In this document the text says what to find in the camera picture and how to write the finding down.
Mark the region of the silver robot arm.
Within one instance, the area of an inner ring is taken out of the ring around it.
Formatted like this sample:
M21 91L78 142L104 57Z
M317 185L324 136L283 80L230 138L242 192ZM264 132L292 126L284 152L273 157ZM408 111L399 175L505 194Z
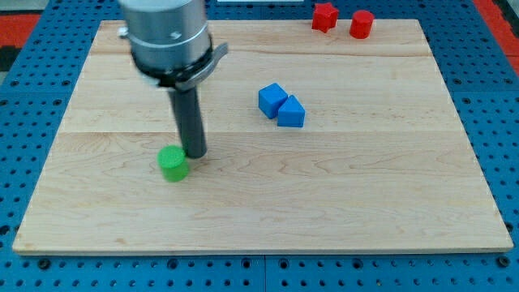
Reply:
M203 0L119 0L135 66L160 87L186 91L207 79L228 53L215 47Z

